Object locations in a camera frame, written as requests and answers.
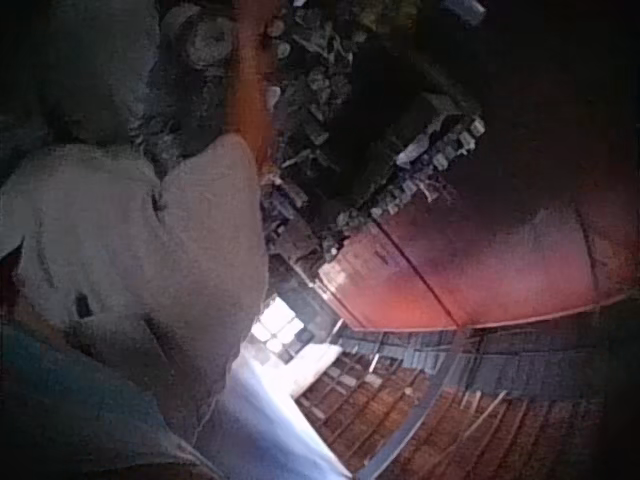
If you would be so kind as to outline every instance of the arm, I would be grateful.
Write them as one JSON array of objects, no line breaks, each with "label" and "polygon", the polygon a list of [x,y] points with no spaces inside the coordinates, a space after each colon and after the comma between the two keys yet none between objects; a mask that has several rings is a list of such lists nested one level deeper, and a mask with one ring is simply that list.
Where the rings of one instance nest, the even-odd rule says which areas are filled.
[{"label": "arm", "polygon": [[267,112],[264,73],[266,59],[260,35],[273,12],[274,2],[238,0],[237,49],[233,66],[233,88],[228,101],[228,123],[247,142],[259,172],[268,162],[271,118]]}]

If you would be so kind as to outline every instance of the white shirt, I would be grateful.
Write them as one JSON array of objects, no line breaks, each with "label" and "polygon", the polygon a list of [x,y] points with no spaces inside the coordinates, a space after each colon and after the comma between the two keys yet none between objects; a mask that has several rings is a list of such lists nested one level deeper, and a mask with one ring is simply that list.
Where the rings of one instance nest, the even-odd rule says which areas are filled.
[{"label": "white shirt", "polygon": [[266,289],[259,195],[237,135],[162,182],[128,148],[49,149],[0,191],[0,256],[23,242],[35,309],[154,392],[193,441]]}]

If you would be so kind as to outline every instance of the hand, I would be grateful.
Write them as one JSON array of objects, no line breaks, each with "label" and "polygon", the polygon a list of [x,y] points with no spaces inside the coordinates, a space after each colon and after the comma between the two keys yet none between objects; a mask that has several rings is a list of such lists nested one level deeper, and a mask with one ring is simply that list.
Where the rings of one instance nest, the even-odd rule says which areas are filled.
[{"label": "hand", "polygon": [[280,0],[234,0],[240,36],[258,39],[279,6]]}]

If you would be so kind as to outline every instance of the bright window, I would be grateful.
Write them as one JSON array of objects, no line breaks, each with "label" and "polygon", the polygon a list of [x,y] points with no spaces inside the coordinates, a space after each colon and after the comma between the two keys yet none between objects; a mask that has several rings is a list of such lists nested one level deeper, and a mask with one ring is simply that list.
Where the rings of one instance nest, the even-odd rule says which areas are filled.
[{"label": "bright window", "polygon": [[279,297],[264,309],[251,333],[285,363],[313,338],[295,312]]}]

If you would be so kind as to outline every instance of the person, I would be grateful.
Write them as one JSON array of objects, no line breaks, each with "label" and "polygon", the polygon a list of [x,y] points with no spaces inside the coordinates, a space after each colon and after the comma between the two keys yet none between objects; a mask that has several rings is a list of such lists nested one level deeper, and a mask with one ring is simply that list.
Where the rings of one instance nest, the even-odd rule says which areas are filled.
[{"label": "person", "polygon": [[37,314],[5,318],[149,392],[188,444],[267,285],[260,39],[274,12],[235,2],[227,133],[159,179],[128,143],[159,41],[153,3],[51,2],[43,97],[76,141],[28,155],[0,190],[0,258],[17,259],[6,304]]}]

